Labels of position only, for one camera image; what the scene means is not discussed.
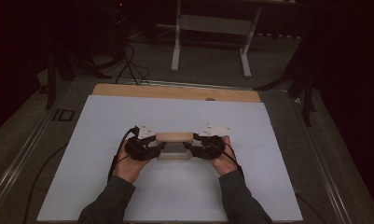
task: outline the floor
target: floor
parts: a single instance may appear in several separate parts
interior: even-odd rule
[[[298,47],[297,39],[255,37],[248,52],[253,77],[245,79],[236,47],[239,44],[237,38],[224,47],[210,38],[207,43],[202,43],[192,34],[185,34],[179,71],[173,73],[170,69],[173,31],[164,29],[163,34],[156,41],[146,41],[138,34],[131,38],[127,55],[131,57],[134,51],[132,73],[126,69],[118,83],[132,84],[134,74],[137,82],[144,85],[252,90],[280,77]],[[113,77],[107,80],[76,69],[73,82],[59,79],[58,98],[51,110],[44,109],[46,95],[36,93],[3,125],[0,129],[0,223],[22,223],[27,207],[27,223],[36,223],[35,218],[63,151],[55,154],[47,164],[46,160],[70,139],[94,86],[101,82],[114,83],[124,65],[121,63],[104,71]],[[43,82],[45,75],[46,71],[40,74]],[[312,97],[315,112],[311,112],[312,126],[309,128],[301,119],[298,99],[291,99],[286,94],[288,86],[289,83],[284,83],[273,90],[261,91],[259,95],[270,115],[297,193],[304,218],[299,223],[374,223],[374,202],[321,101],[320,92],[314,91]],[[53,120],[58,109],[73,110],[76,114],[71,121]],[[42,173],[36,178],[44,164]],[[28,202],[30,192],[32,200]]]

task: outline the forearm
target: forearm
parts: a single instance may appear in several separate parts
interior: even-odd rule
[[[82,210],[78,223],[122,223],[134,190],[133,184],[114,175],[96,201]]]
[[[245,186],[238,171],[222,175],[219,177],[219,183],[222,191],[222,203],[229,223],[272,223],[265,210]]]

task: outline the gray long sleeve shirt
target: gray long sleeve shirt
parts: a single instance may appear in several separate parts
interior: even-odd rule
[[[219,177],[222,204],[229,223],[268,224],[272,223],[262,206],[251,195],[238,171]],[[113,176],[95,202],[86,206],[78,219],[79,224],[122,223],[125,209],[134,193],[135,186]]]

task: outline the person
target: person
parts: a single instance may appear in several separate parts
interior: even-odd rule
[[[225,151],[235,159],[235,154],[230,147],[229,137],[223,136],[222,138],[226,143]],[[124,149],[125,144],[119,152],[118,157],[120,159],[128,156]],[[219,184],[222,192],[222,204],[229,223],[272,223],[268,214],[246,187],[242,174],[232,160],[222,154],[209,162],[220,174]],[[114,175],[107,183],[104,191],[95,202],[81,211],[78,223],[122,223],[125,210],[135,190],[133,183],[147,163],[149,161],[135,161],[130,157],[117,163]]]

